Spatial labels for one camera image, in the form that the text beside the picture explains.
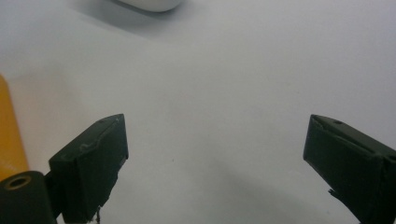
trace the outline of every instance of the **white object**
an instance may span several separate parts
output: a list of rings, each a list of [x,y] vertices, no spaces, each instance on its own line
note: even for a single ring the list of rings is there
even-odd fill
[[[183,0],[120,0],[120,1],[147,11],[163,12],[176,7]]]

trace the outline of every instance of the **gray surface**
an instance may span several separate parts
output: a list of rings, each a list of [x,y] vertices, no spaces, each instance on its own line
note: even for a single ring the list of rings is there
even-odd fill
[[[396,148],[395,20],[394,1],[1,1],[0,72],[34,170],[125,114],[103,223],[358,223],[304,138],[315,113]]]

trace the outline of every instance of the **yellow object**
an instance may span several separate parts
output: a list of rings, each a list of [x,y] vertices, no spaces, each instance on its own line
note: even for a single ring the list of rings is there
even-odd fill
[[[8,86],[0,75],[0,181],[28,169]]]

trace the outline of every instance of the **orange object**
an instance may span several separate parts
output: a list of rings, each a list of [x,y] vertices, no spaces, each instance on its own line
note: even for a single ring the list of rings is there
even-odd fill
[[[0,181],[28,169],[8,86],[0,75]]]

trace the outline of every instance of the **computer mouse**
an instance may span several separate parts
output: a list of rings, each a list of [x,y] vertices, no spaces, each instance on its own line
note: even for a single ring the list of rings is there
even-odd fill
[[[120,0],[133,7],[152,12],[164,12],[177,7],[183,0]]]

